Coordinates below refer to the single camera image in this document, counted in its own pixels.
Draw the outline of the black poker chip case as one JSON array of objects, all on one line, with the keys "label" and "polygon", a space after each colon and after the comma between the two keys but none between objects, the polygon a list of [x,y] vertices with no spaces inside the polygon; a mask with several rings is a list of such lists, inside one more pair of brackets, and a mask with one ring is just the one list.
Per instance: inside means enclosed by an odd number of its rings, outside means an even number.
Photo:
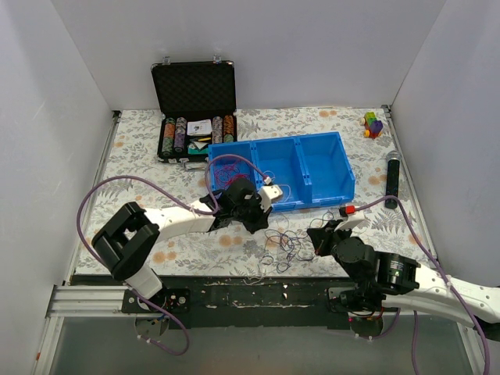
[{"label": "black poker chip case", "polygon": [[162,118],[160,162],[200,163],[210,144],[238,139],[232,61],[161,62],[151,74]]}]

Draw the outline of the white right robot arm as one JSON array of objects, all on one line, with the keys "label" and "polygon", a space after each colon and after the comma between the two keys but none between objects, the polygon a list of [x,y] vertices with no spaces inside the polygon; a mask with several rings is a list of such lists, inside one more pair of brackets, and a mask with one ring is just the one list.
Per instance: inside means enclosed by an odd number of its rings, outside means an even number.
[{"label": "white right robot arm", "polygon": [[334,292],[336,312],[375,313],[382,308],[412,309],[438,315],[467,327],[477,321],[487,338],[499,339],[499,288],[471,284],[454,277],[444,280],[437,270],[391,252],[379,252],[351,230],[338,229],[342,220],[309,228],[315,254],[331,256],[354,282],[354,288]]}]

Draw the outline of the floral patterned table mat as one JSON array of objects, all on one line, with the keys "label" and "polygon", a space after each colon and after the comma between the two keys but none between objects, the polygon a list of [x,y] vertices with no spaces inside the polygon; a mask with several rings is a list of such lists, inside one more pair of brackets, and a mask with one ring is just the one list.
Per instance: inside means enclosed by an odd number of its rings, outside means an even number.
[{"label": "floral patterned table mat", "polygon": [[[405,170],[400,173],[398,193],[404,209],[387,209],[380,202],[387,155],[399,147],[394,125],[385,109],[376,109],[375,115],[384,125],[382,134],[366,139],[360,124],[363,115],[363,109],[350,108],[246,109],[237,113],[238,137],[254,141],[338,132],[355,176],[354,203],[365,209],[366,218],[354,235],[377,251],[426,263],[434,249]],[[156,110],[122,113],[102,167],[105,184],[93,194],[82,217],[87,241],[127,202],[164,209],[175,199],[190,203],[206,194],[204,166],[186,171],[157,158],[161,119]],[[161,276],[343,277],[343,269],[331,257],[314,256],[305,233],[337,216],[333,207],[275,212],[269,218],[269,229],[254,234],[233,223],[209,234],[174,237],[155,245],[148,264]]]}]

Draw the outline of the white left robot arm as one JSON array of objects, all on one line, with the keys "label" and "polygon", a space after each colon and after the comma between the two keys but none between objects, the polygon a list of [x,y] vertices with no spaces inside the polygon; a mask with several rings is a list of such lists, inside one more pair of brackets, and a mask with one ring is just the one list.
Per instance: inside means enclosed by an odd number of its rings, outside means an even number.
[{"label": "white left robot arm", "polygon": [[120,208],[93,237],[91,246],[114,280],[139,294],[139,302],[151,313],[178,306],[147,258],[157,241],[190,233],[209,233],[241,223],[253,234],[266,229],[273,203],[282,190],[268,183],[261,188],[245,178],[235,180],[187,205],[166,209],[143,209],[130,202]]}]

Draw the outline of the black handheld microphone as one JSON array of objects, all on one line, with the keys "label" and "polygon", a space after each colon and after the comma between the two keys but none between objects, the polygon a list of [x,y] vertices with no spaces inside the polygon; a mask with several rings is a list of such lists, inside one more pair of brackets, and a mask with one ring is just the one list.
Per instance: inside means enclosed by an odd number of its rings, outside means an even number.
[{"label": "black handheld microphone", "polygon": [[399,152],[397,150],[389,152],[387,154],[386,196],[398,197],[400,165]]}]

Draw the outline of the blue three-compartment plastic bin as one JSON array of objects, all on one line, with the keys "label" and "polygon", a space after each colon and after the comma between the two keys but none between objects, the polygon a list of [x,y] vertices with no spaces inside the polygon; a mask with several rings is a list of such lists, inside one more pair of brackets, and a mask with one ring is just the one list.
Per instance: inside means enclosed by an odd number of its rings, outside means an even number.
[{"label": "blue three-compartment plastic bin", "polygon": [[228,155],[239,155],[284,190],[273,205],[275,212],[315,209],[349,203],[354,198],[355,176],[338,132],[237,141],[209,146],[212,189],[228,188],[246,177],[257,188],[263,178],[254,168]]}]

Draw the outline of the colourful toy block train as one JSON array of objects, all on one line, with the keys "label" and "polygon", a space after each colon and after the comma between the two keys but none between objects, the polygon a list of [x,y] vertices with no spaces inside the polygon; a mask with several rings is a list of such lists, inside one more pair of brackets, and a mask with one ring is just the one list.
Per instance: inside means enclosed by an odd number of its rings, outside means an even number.
[{"label": "colourful toy block train", "polygon": [[366,112],[360,120],[360,124],[364,127],[363,136],[365,138],[378,138],[384,125],[381,120],[379,120],[374,112]]}]

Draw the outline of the black metal base rail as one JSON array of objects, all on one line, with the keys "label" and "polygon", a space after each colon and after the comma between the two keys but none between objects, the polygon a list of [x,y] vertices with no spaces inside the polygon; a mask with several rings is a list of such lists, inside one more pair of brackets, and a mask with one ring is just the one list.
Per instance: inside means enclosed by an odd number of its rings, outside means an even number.
[{"label": "black metal base rail", "polygon": [[389,312],[334,308],[334,298],[353,286],[346,278],[328,277],[163,277],[160,290],[145,300],[125,290],[122,311],[174,315],[187,328],[326,327],[380,334]]}]

